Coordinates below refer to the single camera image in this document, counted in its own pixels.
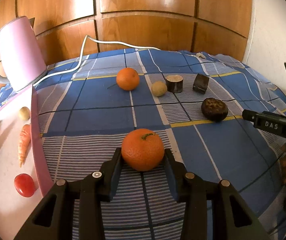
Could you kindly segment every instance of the orange stem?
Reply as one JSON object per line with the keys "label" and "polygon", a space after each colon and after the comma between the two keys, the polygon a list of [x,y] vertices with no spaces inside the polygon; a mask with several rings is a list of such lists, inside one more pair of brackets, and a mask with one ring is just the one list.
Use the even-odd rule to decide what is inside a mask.
{"label": "orange stem", "polygon": [[147,136],[150,136],[150,135],[154,135],[154,133],[144,134],[144,135],[141,136],[141,138],[142,138],[143,140],[146,140],[146,137],[147,137]]}

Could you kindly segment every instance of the dark round object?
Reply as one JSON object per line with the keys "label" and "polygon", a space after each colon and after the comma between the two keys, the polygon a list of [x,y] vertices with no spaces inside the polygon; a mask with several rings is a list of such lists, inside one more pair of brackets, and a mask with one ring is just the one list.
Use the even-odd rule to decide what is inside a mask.
{"label": "dark round object", "polygon": [[227,105],[215,98],[206,98],[201,105],[201,110],[207,119],[214,122],[224,120],[228,114]]}

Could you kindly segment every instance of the yellow stripe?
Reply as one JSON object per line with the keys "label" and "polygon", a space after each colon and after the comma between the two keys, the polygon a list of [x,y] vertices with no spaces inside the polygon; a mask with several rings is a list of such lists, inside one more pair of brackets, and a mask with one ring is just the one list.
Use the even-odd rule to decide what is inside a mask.
{"label": "yellow stripe", "polygon": [[233,71],[233,72],[229,72],[229,73],[225,73],[225,74],[210,75],[210,77],[223,77],[223,76],[229,76],[229,75],[238,74],[238,73],[241,73],[241,72],[239,72],[239,71]]}
{"label": "yellow stripe", "polygon": [[285,113],[285,112],[286,112],[286,108],[285,108],[284,110],[282,110],[281,112],[282,112],[282,113]]}
{"label": "yellow stripe", "polygon": [[[233,120],[235,118],[242,118],[240,115],[235,116],[228,116],[223,121],[227,120]],[[190,125],[197,125],[197,124],[203,124],[203,123],[213,123],[213,121],[210,120],[197,120],[197,121],[189,121],[189,122],[177,122],[177,123],[171,123],[171,127],[182,127],[182,126],[190,126]]]}
{"label": "yellow stripe", "polygon": [[52,69],[54,69],[54,68],[56,68],[56,67],[61,67],[61,66],[65,65],[65,64],[74,63],[74,62],[75,62],[75,59],[67,60],[67,62],[61,63],[61,64],[59,64],[59,65],[54,65],[54,67],[49,68],[48,70],[52,70]]}
{"label": "yellow stripe", "polygon": [[[108,75],[108,76],[98,76],[98,77],[88,77],[86,79],[95,79],[95,78],[105,78],[105,77],[116,77],[116,75]],[[75,78],[73,79],[73,81],[75,80],[85,80],[85,78]]]}
{"label": "yellow stripe", "polygon": [[89,78],[87,78],[87,79],[105,78],[105,77],[116,77],[116,75],[110,75],[110,76],[99,76],[99,77],[89,77]]}

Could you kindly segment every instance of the small potato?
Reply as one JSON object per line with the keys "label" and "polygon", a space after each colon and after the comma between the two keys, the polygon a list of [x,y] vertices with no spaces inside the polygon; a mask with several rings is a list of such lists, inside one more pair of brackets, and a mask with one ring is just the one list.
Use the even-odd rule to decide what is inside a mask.
{"label": "small potato", "polygon": [[156,81],[152,85],[152,94],[155,97],[161,97],[163,96],[167,91],[166,85],[162,81]]}
{"label": "small potato", "polygon": [[27,108],[26,106],[22,107],[19,110],[19,117],[23,121],[29,120],[30,119],[30,110],[29,110],[29,108]]}

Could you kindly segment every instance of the red tomato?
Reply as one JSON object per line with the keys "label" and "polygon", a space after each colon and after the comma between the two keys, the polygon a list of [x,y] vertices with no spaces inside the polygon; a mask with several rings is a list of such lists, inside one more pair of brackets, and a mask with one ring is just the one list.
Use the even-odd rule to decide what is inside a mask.
{"label": "red tomato", "polygon": [[31,197],[35,192],[35,184],[30,175],[22,173],[14,179],[16,191],[23,197]]}

